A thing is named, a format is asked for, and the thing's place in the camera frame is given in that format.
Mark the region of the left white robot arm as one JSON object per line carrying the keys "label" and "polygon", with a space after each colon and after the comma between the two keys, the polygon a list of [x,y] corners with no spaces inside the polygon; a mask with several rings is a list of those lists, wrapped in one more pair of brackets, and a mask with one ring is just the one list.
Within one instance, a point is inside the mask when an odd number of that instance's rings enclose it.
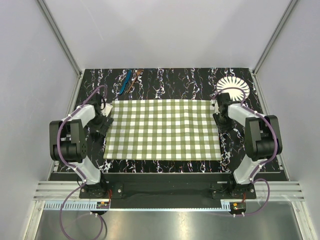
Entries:
{"label": "left white robot arm", "polygon": [[72,169],[97,198],[103,198],[108,193],[108,186],[101,171],[88,157],[85,128],[89,127],[105,137],[114,121],[112,108],[102,95],[96,93],[69,116],[49,124],[51,159]]}

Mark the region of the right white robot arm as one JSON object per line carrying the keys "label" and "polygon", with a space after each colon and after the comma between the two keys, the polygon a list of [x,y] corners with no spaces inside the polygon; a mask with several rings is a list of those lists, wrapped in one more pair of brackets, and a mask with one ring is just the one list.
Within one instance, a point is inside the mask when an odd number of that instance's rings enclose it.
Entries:
{"label": "right white robot arm", "polygon": [[228,195],[236,199],[244,194],[245,186],[253,183],[260,169],[282,152],[279,121],[275,115],[248,108],[243,101],[232,101],[227,92],[217,93],[214,98],[213,118],[219,133],[232,130],[235,122],[244,127],[245,155],[227,185]]}

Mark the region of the green checkered cloth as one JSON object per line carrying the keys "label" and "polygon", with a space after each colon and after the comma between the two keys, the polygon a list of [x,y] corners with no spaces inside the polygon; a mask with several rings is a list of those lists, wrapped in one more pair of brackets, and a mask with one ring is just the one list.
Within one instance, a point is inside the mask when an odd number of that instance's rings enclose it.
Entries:
{"label": "green checkered cloth", "polygon": [[105,137],[106,160],[220,161],[209,100],[115,100]]}

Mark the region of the white blue striped plate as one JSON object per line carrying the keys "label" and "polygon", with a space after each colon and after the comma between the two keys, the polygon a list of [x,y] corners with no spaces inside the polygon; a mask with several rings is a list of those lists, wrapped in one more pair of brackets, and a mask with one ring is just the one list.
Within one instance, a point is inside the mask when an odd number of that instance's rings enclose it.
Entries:
{"label": "white blue striped plate", "polygon": [[216,84],[216,89],[221,93],[229,93],[232,101],[242,101],[250,95],[249,85],[243,79],[235,76],[221,78]]}

